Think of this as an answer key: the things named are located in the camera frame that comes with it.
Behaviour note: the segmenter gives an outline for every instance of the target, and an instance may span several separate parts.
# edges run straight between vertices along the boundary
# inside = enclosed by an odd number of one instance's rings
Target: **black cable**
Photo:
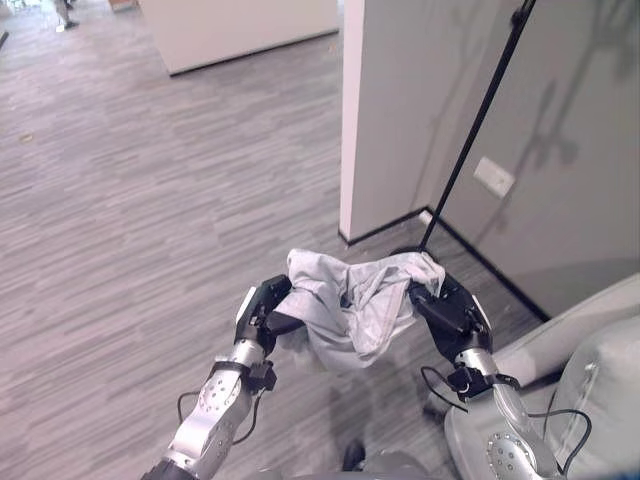
[[[438,397],[440,400],[442,400],[443,402],[445,402],[445,403],[447,403],[447,404],[451,405],[452,407],[455,407],[455,408],[457,408],[457,409],[459,409],[459,410],[462,410],[462,411],[463,411],[463,412],[465,412],[465,413],[469,413],[469,410],[467,410],[467,409],[466,409],[466,408],[464,408],[463,406],[458,405],[458,404],[457,404],[457,403],[455,403],[455,402],[452,402],[451,400],[449,400],[449,399],[445,398],[443,395],[440,395],[440,394],[436,391],[436,389],[435,389],[435,388],[433,388],[433,387],[431,386],[431,383],[429,383],[429,379],[427,379],[427,375],[426,375],[426,373],[424,373],[424,372],[425,372],[425,370],[429,370],[430,372],[433,372],[433,373],[435,373],[436,375],[438,375],[438,377],[440,378],[440,380],[442,380],[442,381],[445,383],[445,385],[447,385],[449,388],[451,388],[451,385],[449,384],[449,382],[447,381],[447,379],[446,379],[446,378],[444,378],[444,375],[442,375],[442,374],[441,374],[438,370],[436,370],[435,368],[433,368],[433,367],[426,367],[426,366],[425,366],[425,367],[420,367],[420,374],[422,375],[422,379],[424,380],[424,383],[426,383],[427,388],[428,388],[429,390],[431,390],[431,393],[433,393],[433,394],[434,394],[436,397]]]
[[[260,393],[258,393],[258,396],[256,397],[255,402],[253,402],[253,420],[251,421],[251,428],[249,428],[249,431],[245,433],[242,437],[240,437],[238,440],[234,440],[232,445],[237,445],[239,443],[244,442],[253,433],[253,430],[256,428],[256,424],[258,423],[258,406],[260,405],[260,399],[262,398],[262,394],[265,391],[266,389],[264,388],[260,390]]]
[[[520,39],[520,35],[522,35],[522,31],[529,19],[529,15],[531,14],[531,10],[535,5],[535,0],[524,0],[522,6],[516,10],[516,12],[511,17],[511,23],[513,28],[511,29],[511,33],[509,34],[509,39],[507,40],[506,45],[504,46],[504,50],[502,51],[502,55],[500,56],[500,60],[498,61],[498,65],[496,66],[495,71],[493,72],[493,77],[491,78],[491,82],[489,83],[489,87],[487,88],[486,93],[484,94],[484,98],[482,99],[482,104],[480,105],[480,109],[476,114],[476,118],[473,121],[473,125],[471,126],[471,130],[469,130],[469,134],[467,135],[467,139],[462,146],[462,150],[460,150],[460,155],[458,155],[458,160],[456,160],[456,164],[453,167],[451,175],[449,176],[449,180],[447,181],[447,185],[440,196],[440,200],[438,201],[438,205],[431,216],[431,221],[427,226],[427,230],[420,241],[420,250],[424,250],[427,246],[427,240],[431,236],[433,229],[442,214],[442,209],[444,208],[444,204],[449,198],[449,194],[451,190],[453,190],[453,186],[456,183],[458,175],[462,170],[462,166],[469,155],[469,151],[471,150],[471,146],[480,131],[480,127],[482,126],[482,122],[489,111],[489,107],[491,106],[491,102],[493,101],[493,97],[496,95],[498,91],[498,87],[500,86],[500,82],[502,81],[502,77],[507,70],[507,66],[509,65],[509,61],[513,56],[513,52],[516,50],[516,46],[518,45],[518,40]]]
[[[553,405],[553,401],[556,398],[556,393],[558,393],[558,389],[557,388],[553,391],[553,394],[551,394],[551,398],[549,399],[549,405],[547,405],[547,413],[549,413],[551,411],[551,406]],[[542,441],[544,441],[544,438],[547,436],[547,423],[548,423],[548,421],[549,421],[549,415],[544,417],[544,424],[542,425]]]
[[[182,417],[182,400],[185,399],[186,397],[198,395],[199,393],[200,393],[200,390],[194,390],[193,392],[184,392],[178,397],[177,407],[178,407],[178,420],[180,421],[179,425],[182,425],[182,422],[184,421],[184,418]]]
[[[580,410],[576,410],[575,408],[561,408],[559,410],[553,410],[547,413],[530,413],[529,414],[531,418],[543,418],[543,417],[548,418],[548,417],[553,417],[554,415],[562,415],[562,414],[568,414],[568,413],[573,413],[574,415],[580,415],[582,418],[584,418],[585,422],[587,422],[587,428],[582,434],[582,438],[580,439],[578,444],[575,446],[573,451],[567,457],[567,460],[564,462],[564,466],[560,469],[560,473],[565,476],[569,471],[571,462],[573,462],[573,459],[576,458],[576,455],[578,454],[578,452],[582,449],[582,447],[584,447],[585,443],[587,443],[587,440],[589,439],[589,435],[591,435],[592,423],[591,423],[591,419],[589,418],[589,415],[587,415],[586,413]]]

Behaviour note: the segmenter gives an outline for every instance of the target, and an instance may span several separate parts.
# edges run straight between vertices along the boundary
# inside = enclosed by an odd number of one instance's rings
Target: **gray cloth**
[[[439,295],[445,275],[426,253],[349,265],[294,249],[287,263],[293,289],[276,310],[302,320],[307,331],[285,336],[281,345],[303,352],[310,344],[322,365],[337,372],[368,367],[414,322],[410,280]]]

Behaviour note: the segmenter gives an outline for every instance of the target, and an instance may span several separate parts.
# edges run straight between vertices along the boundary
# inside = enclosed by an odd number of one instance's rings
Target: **fabric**
[[[640,475],[640,316],[595,333],[571,356],[552,409],[575,408],[593,430],[569,470],[569,479]],[[584,432],[577,415],[549,419],[547,438],[564,463]]]
[[[406,295],[410,280],[439,295],[445,276],[426,253],[349,265],[294,249],[287,263],[293,289],[276,311],[299,318],[307,331],[290,334],[281,345],[298,352],[310,345],[324,368],[336,372],[371,365],[414,322]]]

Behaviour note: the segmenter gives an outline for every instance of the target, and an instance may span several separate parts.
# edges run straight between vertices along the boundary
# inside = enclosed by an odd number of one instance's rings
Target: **gray chair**
[[[640,474],[640,274],[550,320],[495,359],[501,372],[520,381],[530,413],[551,405],[590,416],[593,431],[571,465],[570,480]],[[544,422],[534,422],[542,435]],[[470,401],[468,414],[447,412],[445,434],[464,480],[495,480],[487,440],[508,430],[490,392]],[[583,431],[577,415],[548,419],[545,440],[560,463]]]

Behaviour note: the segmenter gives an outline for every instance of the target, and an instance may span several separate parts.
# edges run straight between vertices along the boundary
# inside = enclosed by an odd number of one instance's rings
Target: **chair armrest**
[[[500,372],[524,387],[560,370],[578,345],[613,322],[640,314],[640,273],[580,302],[494,354]]]

